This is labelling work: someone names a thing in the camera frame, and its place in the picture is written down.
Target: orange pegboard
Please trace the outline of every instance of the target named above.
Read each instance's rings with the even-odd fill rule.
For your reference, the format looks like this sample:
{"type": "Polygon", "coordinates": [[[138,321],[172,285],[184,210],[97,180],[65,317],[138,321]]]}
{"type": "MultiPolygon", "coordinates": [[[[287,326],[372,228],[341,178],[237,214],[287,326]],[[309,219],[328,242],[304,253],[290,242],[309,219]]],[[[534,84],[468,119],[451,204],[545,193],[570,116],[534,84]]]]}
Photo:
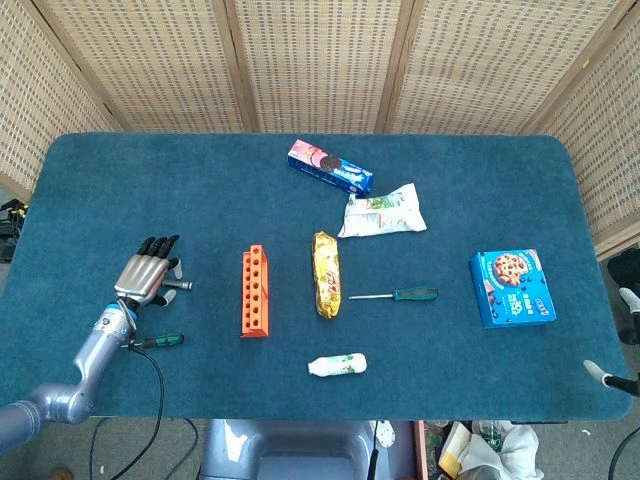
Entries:
{"type": "Polygon", "coordinates": [[[269,265],[261,245],[242,254],[242,337],[269,336],[269,265]]]}

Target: screwdriver shaft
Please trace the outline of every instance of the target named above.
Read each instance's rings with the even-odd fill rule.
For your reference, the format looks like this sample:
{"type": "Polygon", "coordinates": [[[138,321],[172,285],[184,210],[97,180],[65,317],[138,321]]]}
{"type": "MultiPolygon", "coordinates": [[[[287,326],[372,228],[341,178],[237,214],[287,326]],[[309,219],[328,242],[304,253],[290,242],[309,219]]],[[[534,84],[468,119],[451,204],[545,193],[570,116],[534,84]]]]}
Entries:
{"type": "Polygon", "coordinates": [[[367,298],[393,298],[393,294],[387,293],[385,295],[356,295],[348,298],[349,300],[365,300],[367,298]]]}
{"type": "Polygon", "coordinates": [[[165,287],[179,288],[180,290],[192,290],[193,282],[180,282],[176,280],[163,280],[162,285],[165,287]]]}

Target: blue tablecloth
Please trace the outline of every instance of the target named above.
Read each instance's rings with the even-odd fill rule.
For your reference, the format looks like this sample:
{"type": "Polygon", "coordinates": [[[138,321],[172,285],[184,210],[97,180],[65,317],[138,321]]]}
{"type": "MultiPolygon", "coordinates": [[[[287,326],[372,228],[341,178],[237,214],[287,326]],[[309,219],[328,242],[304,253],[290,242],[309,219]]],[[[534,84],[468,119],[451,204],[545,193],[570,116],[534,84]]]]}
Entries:
{"type": "MultiPolygon", "coordinates": [[[[433,302],[343,300],[315,312],[311,238],[337,234],[347,195],[287,165],[296,135],[89,133],[50,148],[0,299],[0,403],[75,382],[71,361],[140,242],[180,234],[193,292],[146,307],[173,416],[290,419],[608,419],[629,397],[585,358],[627,375],[564,147],[551,137],[301,135],[375,174],[373,195],[414,182],[428,230],[340,240],[346,295],[428,284],[433,302]],[[269,258],[267,339],[241,339],[241,261],[269,258]],[[483,330],[469,259],[536,248],[558,320],[483,330]],[[319,356],[362,352],[362,375],[307,374],[319,356]]],[[[157,379],[125,350],[96,414],[153,416],[157,379]]]]}

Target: woven screen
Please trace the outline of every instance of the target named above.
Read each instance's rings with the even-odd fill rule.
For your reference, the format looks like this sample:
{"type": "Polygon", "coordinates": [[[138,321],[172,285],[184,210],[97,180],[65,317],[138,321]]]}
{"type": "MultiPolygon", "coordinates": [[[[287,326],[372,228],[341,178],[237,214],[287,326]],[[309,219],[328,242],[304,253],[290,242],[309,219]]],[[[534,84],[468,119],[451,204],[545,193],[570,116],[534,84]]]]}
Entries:
{"type": "Polygon", "coordinates": [[[567,146],[594,236],[640,213],[640,20],[542,127],[567,146]]]}
{"type": "Polygon", "coordinates": [[[373,132],[400,1],[237,0],[266,132],[373,132]]]}
{"type": "Polygon", "coordinates": [[[391,131],[517,133],[616,3],[425,1],[391,131]]]}
{"type": "Polygon", "coordinates": [[[53,139],[112,127],[22,2],[0,2],[0,52],[0,186],[28,201],[53,139]]]}
{"type": "Polygon", "coordinates": [[[211,0],[37,3],[129,129],[243,130],[211,0]]]}

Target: small plastic bottle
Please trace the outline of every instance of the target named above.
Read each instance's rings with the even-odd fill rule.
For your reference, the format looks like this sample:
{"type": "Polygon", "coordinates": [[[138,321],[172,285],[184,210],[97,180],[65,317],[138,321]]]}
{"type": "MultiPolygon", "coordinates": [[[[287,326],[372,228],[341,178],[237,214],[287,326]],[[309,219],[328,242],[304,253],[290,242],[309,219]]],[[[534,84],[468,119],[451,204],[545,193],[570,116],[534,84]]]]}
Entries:
{"type": "Polygon", "coordinates": [[[309,375],[327,377],[329,375],[345,375],[362,373],[367,369],[367,359],[361,353],[320,357],[308,364],[309,375]]]}
{"type": "Polygon", "coordinates": [[[502,449],[502,428],[498,420],[480,420],[478,422],[480,435],[485,442],[495,451],[502,449]]]}

